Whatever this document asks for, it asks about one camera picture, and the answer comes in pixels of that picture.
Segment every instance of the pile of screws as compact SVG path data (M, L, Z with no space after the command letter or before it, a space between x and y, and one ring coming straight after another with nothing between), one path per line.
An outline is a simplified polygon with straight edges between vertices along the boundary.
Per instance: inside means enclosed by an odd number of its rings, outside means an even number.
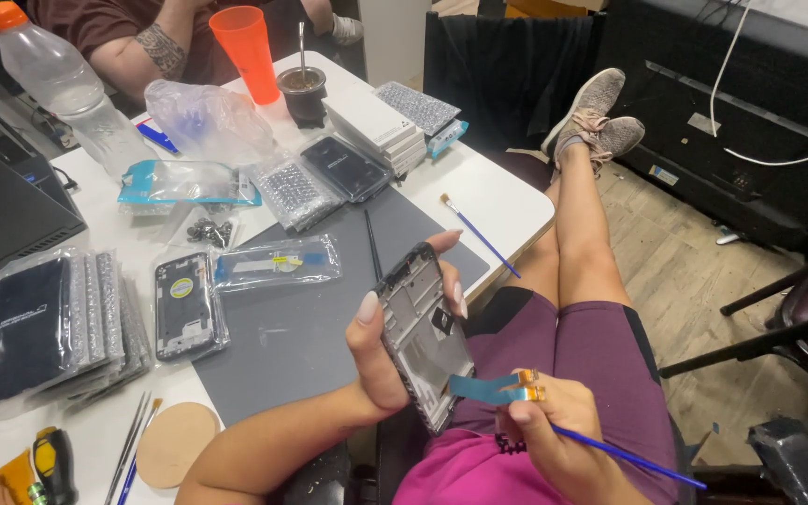
M217 225L214 221L202 217L198 219L195 224L190 226L186 233L190 242L201 242L208 240L215 247L225 248L230 245L230 237L232 236L232 223L226 221L224 224Z

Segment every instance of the round cork pad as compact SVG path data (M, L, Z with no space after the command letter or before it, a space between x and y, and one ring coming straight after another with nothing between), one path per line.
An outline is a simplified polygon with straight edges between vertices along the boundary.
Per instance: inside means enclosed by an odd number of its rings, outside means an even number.
M185 402L161 412L139 439L139 478L153 488L177 487L218 432L219 419L202 404Z

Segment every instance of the person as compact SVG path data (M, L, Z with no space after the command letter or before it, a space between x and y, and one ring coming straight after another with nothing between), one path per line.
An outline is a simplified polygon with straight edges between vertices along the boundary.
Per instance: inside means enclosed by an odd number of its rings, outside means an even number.
M624 82L616 69L595 75L551 132L557 170L545 194L555 224L517 261L522 279L507 279L469 320L478 327L467 338L477 377L534 368L541 373L534 384L546 388L547 399L498 408L461 400L450 427L401 482L395 503L672 505L677 499L675 481L550 427L676 467L663 390L638 343L646 336L622 285L595 185L603 163L644 135L635 119L606 118ZM443 253L459 236L450 231L428 242ZM467 317L457 270L444 262L442 270L453 312ZM382 346L382 329L382 309L369 292L346 330L357 379L230 426L196 459L177 505L264 503L321 451L406 406L410 397ZM495 441L500 431L524 441L527 451L502 451Z
M236 5L264 12L274 60L298 51L301 21L308 44L321 52L364 34L361 22L335 15L330 0L29 0L27 10L73 44L100 77L144 103L145 86L155 79L221 86L239 76L208 26L211 15Z

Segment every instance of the orange plastic cup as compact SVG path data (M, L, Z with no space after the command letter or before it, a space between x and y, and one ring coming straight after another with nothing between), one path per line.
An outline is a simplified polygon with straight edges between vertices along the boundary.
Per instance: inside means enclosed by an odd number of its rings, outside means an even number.
M257 105L267 105L279 98L273 58L267 44L264 13L252 6L223 9L211 16L211 30L239 75L248 86Z

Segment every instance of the brown shirt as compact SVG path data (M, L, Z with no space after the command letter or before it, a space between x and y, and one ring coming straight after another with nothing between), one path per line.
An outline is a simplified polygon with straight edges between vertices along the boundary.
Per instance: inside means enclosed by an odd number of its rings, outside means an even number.
M221 7L259 3L217 0L196 12L182 82L220 86L239 76L208 20ZM27 11L39 26L69 41L89 59L105 42L135 37L151 26L162 5L163 0L29 0Z

